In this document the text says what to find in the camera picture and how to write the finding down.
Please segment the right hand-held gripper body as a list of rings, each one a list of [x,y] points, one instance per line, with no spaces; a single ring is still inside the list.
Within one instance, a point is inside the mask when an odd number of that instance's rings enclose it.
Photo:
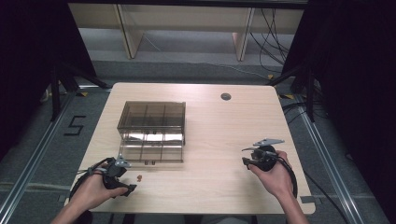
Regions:
[[[245,151],[251,150],[248,159],[252,160],[252,165],[257,166],[264,172],[268,172],[275,166],[278,158],[274,145],[282,143],[284,143],[284,140],[264,138],[254,143],[253,147],[245,148]]]

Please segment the brown transparent drawer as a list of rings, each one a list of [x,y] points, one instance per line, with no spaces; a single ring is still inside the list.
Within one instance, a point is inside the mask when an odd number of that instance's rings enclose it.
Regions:
[[[121,137],[119,155],[145,164],[183,162],[184,145],[184,135],[179,133],[127,133]]]

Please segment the metal floor rail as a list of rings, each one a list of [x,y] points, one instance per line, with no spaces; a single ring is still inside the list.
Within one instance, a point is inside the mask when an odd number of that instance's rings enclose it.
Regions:
[[[0,224],[49,224],[64,206],[109,95],[84,91],[87,97],[61,96],[55,121],[51,100],[39,104],[17,145],[0,161]]]
[[[347,188],[347,185],[344,182],[344,179],[342,178],[338,168],[336,167],[332,156],[319,133],[317,125],[311,120],[311,118],[308,117],[308,109],[305,106],[304,98],[300,94],[293,95],[292,98],[296,101],[296,105],[301,113],[304,125],[332,182],[332,186],[340,201],[340,204],[345,211],[347,223],[364,224],[362,214],[359,211],[355,200],[351,196],[350,191]]]

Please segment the beige wooden shelf unit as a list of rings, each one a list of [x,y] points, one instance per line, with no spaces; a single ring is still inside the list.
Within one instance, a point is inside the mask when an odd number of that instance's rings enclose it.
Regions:
[[[293,35],[301,9],[180,7],[70,3],[79,28],[120,30],[126,55],[135,57],[148,30],[226,32],[233,35],[236,59],[244,60],[250,33]]]

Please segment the black metal stand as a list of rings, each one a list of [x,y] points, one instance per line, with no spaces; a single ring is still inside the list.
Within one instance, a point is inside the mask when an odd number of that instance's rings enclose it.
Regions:
[[[111,89],[109,84],[101,81],[95,73],[87,73],[70,63],[57,62],[50,72],[50,87],[52,93],[52,117],[55,121],[61,114],[61,100],[59,86],[63,85],[67,92],[79,90],[75,77],[82,77],[102,89]]]
[[[305,99],[305,108],[307,116],[309,117],[311,122],[314,122],[314,80],[315,76],[312,68],[306,64],[300,64],[296,67],[290,69],[287,72],[284,72],[280,77],[276,77],[273,80],[270,80],[267,85],[275,86],[286,79],[294,77],[294,80],[290,86],[290,89],[293,93],[301,93],[305,90],[306,99]]]

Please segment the black curtain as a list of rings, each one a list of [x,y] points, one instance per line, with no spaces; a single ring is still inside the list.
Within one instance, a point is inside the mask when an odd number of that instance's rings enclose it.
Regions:
[[[333,125],[396,224],[396,0],[307,0],[284,68],[307,57]]]
[[[95,77],[66,0],[0,0],[0,161],[51,82]]]

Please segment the brown transparent drawer cabinet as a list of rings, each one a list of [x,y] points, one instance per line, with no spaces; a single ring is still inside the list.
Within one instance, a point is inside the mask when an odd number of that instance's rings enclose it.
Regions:
[[[185,123],[185,102],[127,101],[117,129],[129,145],[183,147]]]

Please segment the person's left hand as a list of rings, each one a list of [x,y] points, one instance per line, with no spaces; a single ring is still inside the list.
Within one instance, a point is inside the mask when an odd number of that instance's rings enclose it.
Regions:
[[[127,188],[107,189],[103,177],[99,174],[90,175],[78,188],[69,200],[75,211],[85,212],[93,209],[105,201],[121,196],[128,191]]]

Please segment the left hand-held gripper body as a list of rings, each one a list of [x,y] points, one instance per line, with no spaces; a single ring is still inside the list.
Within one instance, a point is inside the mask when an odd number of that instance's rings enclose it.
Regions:
[[[103,182],[107,189],[125,188],[129,185],[121,183],[119,178],[122,177],[131,165],[119,155],[117,158],[106,158],[104,166]]]

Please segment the person's right hand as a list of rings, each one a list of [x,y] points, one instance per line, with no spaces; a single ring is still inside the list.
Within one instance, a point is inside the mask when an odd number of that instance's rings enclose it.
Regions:
[[[268,172],[250,164],[248,169],[262,182],[265,189],[280,202],[295,200],[293,185],[287,169],[278,161]]]

